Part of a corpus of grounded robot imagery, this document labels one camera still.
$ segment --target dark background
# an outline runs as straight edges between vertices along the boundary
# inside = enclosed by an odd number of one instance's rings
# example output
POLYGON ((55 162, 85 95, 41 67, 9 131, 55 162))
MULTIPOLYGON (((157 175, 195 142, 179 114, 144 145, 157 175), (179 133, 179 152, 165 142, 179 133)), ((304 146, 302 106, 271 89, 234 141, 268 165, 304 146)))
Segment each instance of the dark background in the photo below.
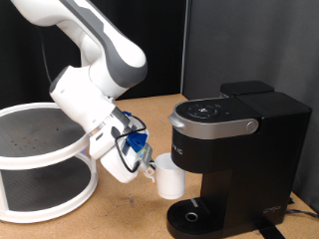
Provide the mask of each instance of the dark background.
POLYGON ((262 81, 313 109, 293 191, 319 212, 319 1, 194 0, 183 93, 262 81))
MULTIPOLYGON (((149 73, 120 99, 180 92, 186 0, 92 0, 147 55, 149 73)), ((80 67, 80 51, 57 27, 41 28, 54 80, 66 66, 80 67)), ((0 1, 0 109, 51 102, 37 29, 10 0, 0 1)))

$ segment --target coffee maker lid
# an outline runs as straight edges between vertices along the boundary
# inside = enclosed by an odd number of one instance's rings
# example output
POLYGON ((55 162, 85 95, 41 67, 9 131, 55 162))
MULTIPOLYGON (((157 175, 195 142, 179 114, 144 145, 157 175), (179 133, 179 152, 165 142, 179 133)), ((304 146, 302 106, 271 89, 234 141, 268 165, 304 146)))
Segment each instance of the coffee maker lid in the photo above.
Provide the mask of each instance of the coffee maker lid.
POLYGON ((198 139, 252 134, 261 115, 235 98, 187 101, 168 117, 179 133, 198 139))

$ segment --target brand logo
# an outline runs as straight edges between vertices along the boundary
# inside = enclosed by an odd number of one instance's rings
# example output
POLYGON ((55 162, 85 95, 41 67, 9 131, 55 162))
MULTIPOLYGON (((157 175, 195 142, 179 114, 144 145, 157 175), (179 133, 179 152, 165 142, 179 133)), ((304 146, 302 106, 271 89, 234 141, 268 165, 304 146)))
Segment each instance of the brand logo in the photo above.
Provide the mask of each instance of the brand logo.
POLYGON ((281 206, 266 208, 266 209, 263 210, 263 213, 275 212, 276 210, 279 210, 280 208, 281 208, 281 206))
POLYGON ((182 149, 178 148, 175 144, 171 143, 171 147, 178 152, 180 155, 182 155, 182 149))

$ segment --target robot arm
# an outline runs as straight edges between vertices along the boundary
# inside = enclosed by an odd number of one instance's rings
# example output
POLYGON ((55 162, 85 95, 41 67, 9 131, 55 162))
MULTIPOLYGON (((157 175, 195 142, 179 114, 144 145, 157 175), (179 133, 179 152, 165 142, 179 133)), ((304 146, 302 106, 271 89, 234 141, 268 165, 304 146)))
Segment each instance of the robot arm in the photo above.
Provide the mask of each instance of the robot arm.
POLYGON ((144 52, 89 0, 11 1, 31 23, 57 25, 80 48, 82 68, 65 68, 52 83, 50 95, 90 135, 91 157, 101 158, 121 182, 131 181, 138 171, 154 179, 148 131, 112 101, 145 78, 144 52))

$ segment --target white cup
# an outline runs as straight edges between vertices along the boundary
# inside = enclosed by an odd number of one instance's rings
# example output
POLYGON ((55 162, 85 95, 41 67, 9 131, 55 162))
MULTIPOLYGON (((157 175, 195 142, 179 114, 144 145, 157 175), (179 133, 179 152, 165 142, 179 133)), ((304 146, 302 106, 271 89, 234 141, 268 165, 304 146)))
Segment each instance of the white cup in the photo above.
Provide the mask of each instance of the white cup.
POLYGON ((159 196, 169 200, 182 197, 185 193, 185 171, 172 162, 170 152, 157 157, 156 167, 159 196))

